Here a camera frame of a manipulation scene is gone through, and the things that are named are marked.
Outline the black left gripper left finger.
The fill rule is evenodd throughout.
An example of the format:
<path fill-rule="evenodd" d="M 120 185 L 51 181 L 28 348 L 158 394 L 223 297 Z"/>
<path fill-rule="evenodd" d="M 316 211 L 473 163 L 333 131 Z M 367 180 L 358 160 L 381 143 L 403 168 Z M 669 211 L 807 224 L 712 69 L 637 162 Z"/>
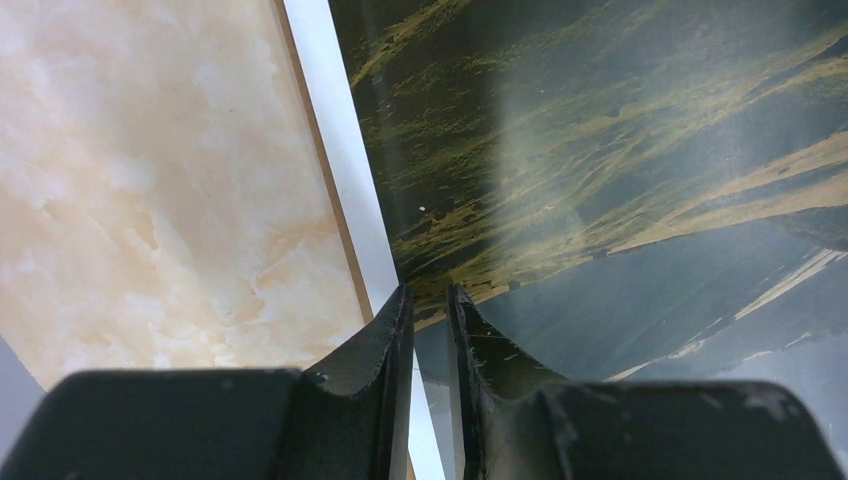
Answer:
<path fill-rule="evenodd" d="M 93 370 L 47 393 L 5 479 L 403 479 L 413 294 L 312 367 Z"/>

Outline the landscape photo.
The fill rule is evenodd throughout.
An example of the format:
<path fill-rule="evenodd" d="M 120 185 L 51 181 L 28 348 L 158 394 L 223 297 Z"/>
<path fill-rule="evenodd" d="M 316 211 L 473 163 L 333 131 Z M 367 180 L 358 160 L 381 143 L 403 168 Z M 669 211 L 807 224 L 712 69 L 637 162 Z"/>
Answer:
<path fill-rule="evenodd" d="M 460 284 L 578 381 L 766 379 L 847 458 L 843 1 L 287 1 L 442 455 Z"/>

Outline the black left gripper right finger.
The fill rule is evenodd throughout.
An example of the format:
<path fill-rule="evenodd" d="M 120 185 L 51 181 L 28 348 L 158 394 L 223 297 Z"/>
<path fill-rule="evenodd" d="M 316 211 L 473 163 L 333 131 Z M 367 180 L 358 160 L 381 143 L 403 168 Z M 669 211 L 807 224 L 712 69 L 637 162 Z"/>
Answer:
<path fill-rule="evenodd" d="M 805 405 L 762 381 L 578 382 L 447 290 L 461 479 L 841 479 Z"/>

